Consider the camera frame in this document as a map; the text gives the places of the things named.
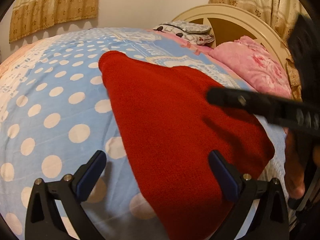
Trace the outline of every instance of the red towel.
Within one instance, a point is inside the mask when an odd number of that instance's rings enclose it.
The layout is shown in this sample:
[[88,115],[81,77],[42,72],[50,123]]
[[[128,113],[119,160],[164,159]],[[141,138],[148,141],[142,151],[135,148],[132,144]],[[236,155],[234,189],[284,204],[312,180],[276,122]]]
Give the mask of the red towel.
[[190,67],[110,51],[99,68],[142,195],[171,240],[203,240],[232,207],[210,170],[209,152],[219,150],[258,178],[274,155],[263,127],[245,111],[210,106],[208,88],[221,85]]

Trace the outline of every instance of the pillow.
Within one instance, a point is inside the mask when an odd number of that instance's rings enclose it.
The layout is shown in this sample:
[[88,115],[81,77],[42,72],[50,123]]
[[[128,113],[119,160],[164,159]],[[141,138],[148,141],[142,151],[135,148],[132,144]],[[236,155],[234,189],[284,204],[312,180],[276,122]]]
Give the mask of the pillow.
[[258,92],[291,98],[285,70],[265,47],[250,37],[222,43],[209,55],[227,65]]

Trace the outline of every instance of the black clamp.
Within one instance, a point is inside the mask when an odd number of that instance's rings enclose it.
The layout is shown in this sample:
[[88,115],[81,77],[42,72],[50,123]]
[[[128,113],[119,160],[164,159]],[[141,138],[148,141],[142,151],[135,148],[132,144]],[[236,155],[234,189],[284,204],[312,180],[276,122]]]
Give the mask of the black clamp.
[[219,151],[210,152],[208,158],[223,195],[235,203],[209,240],[234,240],[255,199],[260,199],[257,211],[248,232],[240,239],[288,240],[288,212],[280,181],[277,178],[270,182],[259,181],[250,174],[241,174]]
[[60,200],[81,240],[105,240],[85,214],[80,203],[86,201],[107,163],[106,154],[97,151],[74,175],[59,181],[36,179],[26,216],[25,240],[75,240],[61,220],[55,200]]

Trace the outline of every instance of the wooden headboard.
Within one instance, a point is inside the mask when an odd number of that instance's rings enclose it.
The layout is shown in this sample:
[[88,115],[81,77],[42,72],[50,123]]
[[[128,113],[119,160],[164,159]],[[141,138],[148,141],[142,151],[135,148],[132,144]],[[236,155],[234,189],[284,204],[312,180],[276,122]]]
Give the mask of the wooden headboard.
[[286,70],[286,59],[290,52],[276,32],[257,16],[238,7],[226,4],[206,4],[191,8],[173,19],[206,24],[212,27],[215,48],[226,41],[238,40],[247,35],[262,44],[273,54]]

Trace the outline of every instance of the blue polka dot bedsheet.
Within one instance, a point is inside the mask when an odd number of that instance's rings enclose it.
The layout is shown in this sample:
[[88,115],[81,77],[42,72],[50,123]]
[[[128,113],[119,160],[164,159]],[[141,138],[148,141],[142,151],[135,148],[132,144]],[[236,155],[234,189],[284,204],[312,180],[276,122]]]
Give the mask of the blue polka dot bedsheet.
[[[168,240],[139,191],[102,84],[98,60],[110,50],[166,67],[186,65],[226,87],[250,89],[209,56],[153,31],[95,28],[40,41],[0,79],[0,213],[21,240],[35,179],[60,180],[96,150],[107,153],[108,163],[82,203],[96,228],[106,239]],[[285,134],[258,119],[275,147],[261,178],[278,177],[284,185]],[[237,238],[246,233],[256,207],[254,203]],[[59,202],[58,209],[68,233],[78,239]]]

